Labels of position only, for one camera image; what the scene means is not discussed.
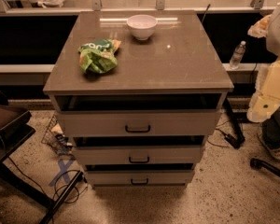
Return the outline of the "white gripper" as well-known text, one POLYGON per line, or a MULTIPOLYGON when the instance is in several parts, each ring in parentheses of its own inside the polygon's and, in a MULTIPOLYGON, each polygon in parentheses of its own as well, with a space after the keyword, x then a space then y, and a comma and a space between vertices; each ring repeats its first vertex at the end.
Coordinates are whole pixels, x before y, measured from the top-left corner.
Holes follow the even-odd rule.
MULTIPOLYGON (((270 17, 267 15, 261 18, 248 29, 247 34, 256 38, 265 37, 270 17)), ((260 67, 255 89, 246 116, 252 122, 263 122, 280 106, 280 59, 260 67)))

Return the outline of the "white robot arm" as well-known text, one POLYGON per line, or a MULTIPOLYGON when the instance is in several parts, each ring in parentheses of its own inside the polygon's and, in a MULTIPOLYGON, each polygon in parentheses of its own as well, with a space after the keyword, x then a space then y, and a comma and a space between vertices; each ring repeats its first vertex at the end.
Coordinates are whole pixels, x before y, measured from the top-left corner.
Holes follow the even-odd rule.
POLYGON ((252 122, 263 122, 280 106, 280 3, 272 14, 251 26, 248 34, 256 38, 265 37, 266 49, 277 56, 275 62, 260 67, 255 83, 256 90, 246 114, 252 122))

